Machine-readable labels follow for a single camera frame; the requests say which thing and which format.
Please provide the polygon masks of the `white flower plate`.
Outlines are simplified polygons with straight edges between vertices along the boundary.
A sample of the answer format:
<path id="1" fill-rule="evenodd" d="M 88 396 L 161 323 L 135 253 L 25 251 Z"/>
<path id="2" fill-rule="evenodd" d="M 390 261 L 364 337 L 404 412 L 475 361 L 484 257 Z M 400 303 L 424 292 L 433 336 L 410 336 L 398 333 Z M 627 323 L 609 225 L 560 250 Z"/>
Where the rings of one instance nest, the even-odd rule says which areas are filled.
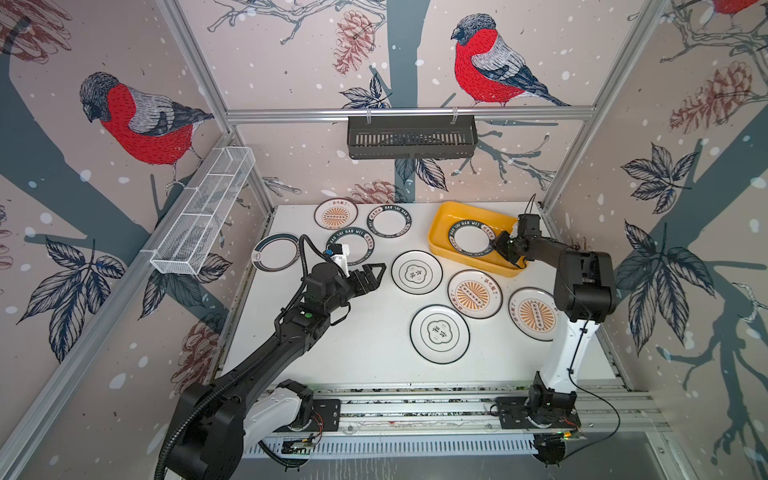
<path id="1" fill-rule="evenodd" d="M 410 341 L 420 357 L 438 365 L 457 362 L 467 353 L 471 334 L 463 316 L 445 305 L 428 305 L 411 319 Z"/>
<path id="2" fill-rule="evenodd" d="M 443 280 L 443 267 L 431 253 L 410 250 L 398 255 L 391 265 L 395 285 L 411 295 L 426 295 Z"/>

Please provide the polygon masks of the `white flower plate front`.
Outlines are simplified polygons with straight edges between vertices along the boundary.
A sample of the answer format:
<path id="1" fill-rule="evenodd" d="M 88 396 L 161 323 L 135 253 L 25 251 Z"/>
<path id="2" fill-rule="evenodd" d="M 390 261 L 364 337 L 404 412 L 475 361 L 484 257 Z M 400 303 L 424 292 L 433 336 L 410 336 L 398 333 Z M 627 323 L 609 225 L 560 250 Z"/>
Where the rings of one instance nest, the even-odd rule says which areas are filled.
<path id="1" fill-rule="evenodd" d="M 471 334 L 463 316 L 445 305 L 428 305 L 411 319 L 410 341 L 420 357 L 438 365 L 457 362 L 467 353 Z"/>

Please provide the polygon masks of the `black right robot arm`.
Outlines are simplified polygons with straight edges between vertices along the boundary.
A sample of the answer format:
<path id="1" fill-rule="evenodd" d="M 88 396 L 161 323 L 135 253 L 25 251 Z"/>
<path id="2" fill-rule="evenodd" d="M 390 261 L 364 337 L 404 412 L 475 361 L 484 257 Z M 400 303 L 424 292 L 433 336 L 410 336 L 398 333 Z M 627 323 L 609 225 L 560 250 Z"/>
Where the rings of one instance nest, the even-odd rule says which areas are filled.
<path id="1" fill-rule="evenodd" d="M 609 254 L 581 251 L 546 237 L 540 216 L 518 216 L 516 233 L 499 234 L 493 249 L 511 264 L 541 261 L 555 268 L 553 299 L 568 321 L 558 327 L 553 352 L 528 390 L 528 418 L 537 425 L 551 424 L 572 413 L 579 387 L 575 380 L 586 345 L 617 305 L 616 280 Z"/>

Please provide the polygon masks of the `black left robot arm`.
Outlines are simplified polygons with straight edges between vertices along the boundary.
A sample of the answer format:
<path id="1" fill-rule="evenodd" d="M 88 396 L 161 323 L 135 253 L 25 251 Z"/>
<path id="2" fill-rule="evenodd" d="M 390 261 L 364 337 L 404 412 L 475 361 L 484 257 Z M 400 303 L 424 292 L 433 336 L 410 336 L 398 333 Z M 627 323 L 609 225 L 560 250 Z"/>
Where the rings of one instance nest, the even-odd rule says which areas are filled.
<path id="1" fill-rule="evenodd" d="M 342 271 L 334 262 L 315 265 L 275 320 L 273 334 L 244 361 L 209 384 L 181 394 L 158 454 L 154 478 L 172 471 L 183 479 L 228 479 L 247 443 L 311 414 L 310 390 L 292 380 L 262 393 L 333 326 L 332 313 L 379 288 L 386 266 L 365 264 Z"/>

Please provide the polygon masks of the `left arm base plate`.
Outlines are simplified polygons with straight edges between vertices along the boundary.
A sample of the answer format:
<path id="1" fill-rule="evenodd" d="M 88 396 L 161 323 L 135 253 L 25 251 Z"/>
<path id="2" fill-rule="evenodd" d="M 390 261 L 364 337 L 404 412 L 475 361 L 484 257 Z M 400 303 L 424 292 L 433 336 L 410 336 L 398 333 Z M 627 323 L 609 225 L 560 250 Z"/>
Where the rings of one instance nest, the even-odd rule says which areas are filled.
<path id="1" fill-rule="evenodd" d="M 291 432 L 337 432 L 340 414 L 339 399 L 314 400 L 311 407 L 300 408 L 298 417 L 286 429 Z"/>

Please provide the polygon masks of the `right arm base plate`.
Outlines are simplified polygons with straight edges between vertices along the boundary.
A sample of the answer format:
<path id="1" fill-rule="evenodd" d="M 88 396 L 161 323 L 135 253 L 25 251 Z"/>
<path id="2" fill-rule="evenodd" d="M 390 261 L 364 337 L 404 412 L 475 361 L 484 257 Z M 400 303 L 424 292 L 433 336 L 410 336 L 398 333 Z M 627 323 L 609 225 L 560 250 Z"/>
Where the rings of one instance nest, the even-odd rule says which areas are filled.
<path id="1" fill-rule="evenodd" d="M 489 408 L 492 416 L 500 421 L 504 430 L 555 429 L 558 431 L 581 428 L 575 409 L 566 410 L 551 406 L 532 407 L 527 397 L 497 397 Z"/>

